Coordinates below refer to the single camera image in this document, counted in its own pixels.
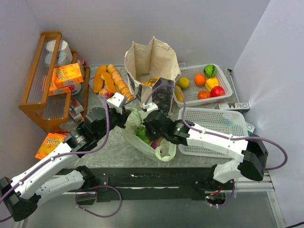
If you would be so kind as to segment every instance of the basket of fruit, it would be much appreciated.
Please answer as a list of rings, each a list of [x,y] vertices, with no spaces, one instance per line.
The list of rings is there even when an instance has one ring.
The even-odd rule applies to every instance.
[[[187,107],[218,102],[232,95],[232,89],[223,71],[218,65],[208,64],[180,68],[178,80]],[[179,93],[174,93],[174,100],[179,108],[183,107]]]

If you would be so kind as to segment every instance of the beige bag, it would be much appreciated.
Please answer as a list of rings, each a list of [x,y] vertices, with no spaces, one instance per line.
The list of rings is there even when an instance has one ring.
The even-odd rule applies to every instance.
[[[133,42],[132,47],[125,53],[124,66],[128,72],[130,92],[137,97],[141,106],[157,86],[175,86],[175,78],[180,73],[175,51],[155,37],[147,46]],[[143,84],[156,76],[159,79],[152,87]],[[173,90],[170,87],[161,88],[153,93],[149,102],[156,103],[160,111],[171,115]]]

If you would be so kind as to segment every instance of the wooden rack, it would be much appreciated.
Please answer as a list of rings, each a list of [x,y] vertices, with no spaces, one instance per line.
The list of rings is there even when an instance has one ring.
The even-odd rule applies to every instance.
[[[52,80],[54,66],[57,58],[59,43],[62,34],[59,31],[43,32],[40,37],[38,48],[29,73],[28,82],[25,87],[19,109],[22,110],[32,121],[34,121],[45,132],[58,132],[58,125],[68,121],[68,110],[71,100],[71,93],[48,96]],[[49,53],[46,49],[50,41],[56,41],[50,66],[45,64],[45,58]],[[77,62],[77,52],[73,54],[72,63]],[[85,90],[84,103],[87,103],[87,86],[89,68],[85,68]]]

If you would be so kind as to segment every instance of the orange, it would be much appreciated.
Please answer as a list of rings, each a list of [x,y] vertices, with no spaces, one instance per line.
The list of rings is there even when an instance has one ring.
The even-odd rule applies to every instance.
[[[203,74],[197,74],[197,75],[195,75],[195,77],[194,77],[194,83],[197,86],[203,86],[203,85],[205,85],[205,83],[206,83],[205,76]]]
[[[206,98],[211,98],[211,95],[208,91],[202,90],[198,94],[198,99],[206,99]]]

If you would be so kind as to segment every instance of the yellow bell pepper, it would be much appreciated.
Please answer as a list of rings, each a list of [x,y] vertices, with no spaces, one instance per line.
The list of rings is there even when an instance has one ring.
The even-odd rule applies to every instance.
[[[219,81],[216,77],[209,78],[205,83],[206,88],[210,92],[213,87],[219,86]]]

